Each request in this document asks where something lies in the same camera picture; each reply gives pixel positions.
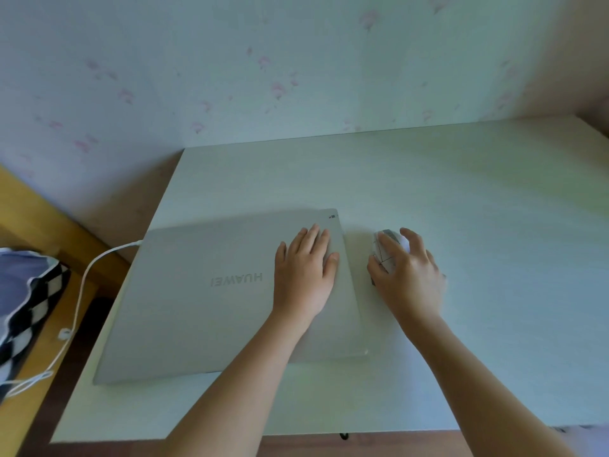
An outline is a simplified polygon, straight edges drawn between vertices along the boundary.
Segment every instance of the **laptop lid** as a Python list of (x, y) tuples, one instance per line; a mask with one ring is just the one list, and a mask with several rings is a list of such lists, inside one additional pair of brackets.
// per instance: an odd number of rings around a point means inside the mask
[(149, 231), (93, 383), (223, 370), (270, 314), (279, 243), (313, 223), (330, 230), (340, 262), (290, 362), (365, 354), (337, 211), (285, 211)]

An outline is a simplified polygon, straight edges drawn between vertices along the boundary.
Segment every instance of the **huawei logo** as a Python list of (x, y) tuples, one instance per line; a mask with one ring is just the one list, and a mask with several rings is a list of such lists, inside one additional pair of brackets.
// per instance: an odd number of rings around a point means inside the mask
[(221, 285), (247, 284), (250, 282), (262, 281), (263, 274), (242, 274), (240, 276), (213, 277), (211, 279), (211, 287), (219, 287)]

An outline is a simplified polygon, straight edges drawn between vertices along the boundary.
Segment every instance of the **desk surface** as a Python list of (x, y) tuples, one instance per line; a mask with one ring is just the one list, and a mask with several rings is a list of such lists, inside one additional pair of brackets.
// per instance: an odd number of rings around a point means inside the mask
[[(550, 425), (609, 422), (609, 141), (574, 117), (187, 149), (151, 229), (337, 208), (366, 357), (288, 366), (266, 434), (455, 428), (429, 368), (370, 285), (371, 234), (424, 235), (444, 316)], [(214, 374), (91, 379), (106, 322), (54, 441), (163, 438)]]

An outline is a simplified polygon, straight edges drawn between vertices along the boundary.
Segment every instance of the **white mouse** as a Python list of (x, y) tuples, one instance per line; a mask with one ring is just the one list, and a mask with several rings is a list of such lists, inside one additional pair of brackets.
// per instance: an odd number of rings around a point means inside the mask
[[(384, 229), (379, 232), (383, 232), (385, 236), (399, 243), (405, 251), (410, 252), (410, 244), (408, 243), (408, 239), (405, 238), (402, 234), (392, 231), (391, 229)], [(391, 256), (389, 256), (389, 254), (385, 250), (385, 247), (382, 246), (381, 243), (378, 241), (378, 233), (375, 233), (374, 235), (374, 240), (372, 242), (372, 251), (375, 254), (377, 260), (383, 265), (383, 268), (385, 268), (388, 273), (392, 273), (395, 270), (395, 260)]]

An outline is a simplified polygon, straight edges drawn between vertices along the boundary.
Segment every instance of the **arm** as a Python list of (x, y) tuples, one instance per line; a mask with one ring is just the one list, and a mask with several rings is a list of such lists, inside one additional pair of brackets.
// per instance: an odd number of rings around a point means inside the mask
[(301, 230), (275, 256), (269, 318), (169, 434), (163, 456), (253, 456), (287, 361), (334, 285), (338, 253), (324, 254), (330, 233)]
[(379, 240), (396, 262), (392, 274), (374, 256), (368, 271), (404, 334), (428, 363), (469, 448), (481, 456), (575, 454), (527, 409), (451, 332), (440, 317), (446, 277), (421, 236), (402, 228), (407, 253), (385, 235)]

